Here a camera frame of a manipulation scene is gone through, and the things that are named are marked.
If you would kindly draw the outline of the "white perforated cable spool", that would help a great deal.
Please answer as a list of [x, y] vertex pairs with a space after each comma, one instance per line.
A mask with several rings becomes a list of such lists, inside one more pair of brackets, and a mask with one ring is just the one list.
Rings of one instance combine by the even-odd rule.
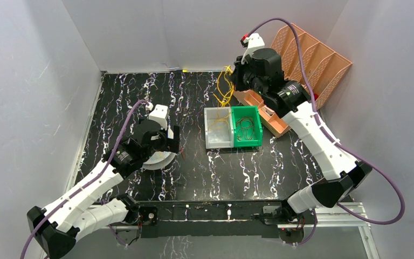
[[146, 162], [143, 163], [142, 168], [145, 170], [159, 170], [168, 166], [174, 160], [176, 154], [173, 152], [155, 152]]

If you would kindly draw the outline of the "white plastic bin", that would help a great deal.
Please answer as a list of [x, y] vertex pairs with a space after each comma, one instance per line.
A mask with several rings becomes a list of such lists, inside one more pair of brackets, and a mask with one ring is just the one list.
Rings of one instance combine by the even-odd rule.
[[206, 149], [233, 148], [232, 109], [230, 107], [204, 108]]

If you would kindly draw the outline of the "green plastic bin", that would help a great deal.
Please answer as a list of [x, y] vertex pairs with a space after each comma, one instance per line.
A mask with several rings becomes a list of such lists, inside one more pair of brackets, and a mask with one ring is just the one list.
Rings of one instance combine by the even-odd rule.
[[260, 147], [263, 128], [257, 106], [232, 106], [234, 148]]

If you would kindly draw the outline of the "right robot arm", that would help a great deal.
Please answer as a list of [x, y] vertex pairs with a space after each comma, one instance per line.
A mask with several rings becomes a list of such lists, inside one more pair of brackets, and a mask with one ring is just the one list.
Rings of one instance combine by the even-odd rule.
[[313, 111], [308, 92], [299, 82], [285, 79], [275, 50], [263, 48], [238, 56], [231, 78], [236, 91], [251, 90], [260, 95], [298, 135], [321, 168], [321, 180], [282, 201], [277, 215], [286, 222], [297, 223], [309, 209], [335, 206], [372, 171], [338, 148], [332, 133], [321, 129], [324, 124]]

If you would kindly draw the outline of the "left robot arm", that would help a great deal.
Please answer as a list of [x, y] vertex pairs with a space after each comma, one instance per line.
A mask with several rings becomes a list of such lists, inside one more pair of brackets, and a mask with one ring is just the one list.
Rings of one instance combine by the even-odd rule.
[[103, 193], [142, 169], [155, 153], [175, 155], [180, 150], [178, 125], [164, 128], [155, 120], [141, 119], [129, 137], [123, 135], [121, 132], [103, 160], [62, 197], [28, 211], [31, 234], [48, 258], [64, 257], [83, 237], [110, 224], [122, 222], [139, 229], [156, 225], [157, 208], [141, 205], [128, 194], [90, 209]]

